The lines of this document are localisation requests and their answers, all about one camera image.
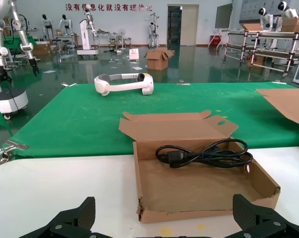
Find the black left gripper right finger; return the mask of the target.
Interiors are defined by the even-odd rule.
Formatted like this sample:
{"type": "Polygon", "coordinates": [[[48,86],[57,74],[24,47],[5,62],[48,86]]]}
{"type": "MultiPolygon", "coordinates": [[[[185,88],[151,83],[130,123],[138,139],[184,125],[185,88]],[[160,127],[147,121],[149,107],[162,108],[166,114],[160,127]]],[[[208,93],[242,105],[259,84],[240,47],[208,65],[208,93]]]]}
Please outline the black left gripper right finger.
{"type": "Polygon", "coordinates": [[[233,196],[233,217],[242,229],[230,238],[299,238],[299,226],[274,209],[250,203],[241,194],[233,196]]]}

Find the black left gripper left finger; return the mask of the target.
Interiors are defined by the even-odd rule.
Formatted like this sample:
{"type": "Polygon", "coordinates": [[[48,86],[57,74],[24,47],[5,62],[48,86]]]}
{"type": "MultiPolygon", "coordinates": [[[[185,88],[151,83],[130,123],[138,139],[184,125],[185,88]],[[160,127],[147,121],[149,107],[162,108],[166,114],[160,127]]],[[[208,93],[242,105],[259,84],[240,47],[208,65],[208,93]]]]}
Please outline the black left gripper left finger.
{"type": "Polygon", "coordinates": [[[22,238],[95,238],[91,232],[96,218],[94,197],[87,197],[77,208],[59,212],[47,225],[22,238]]]}

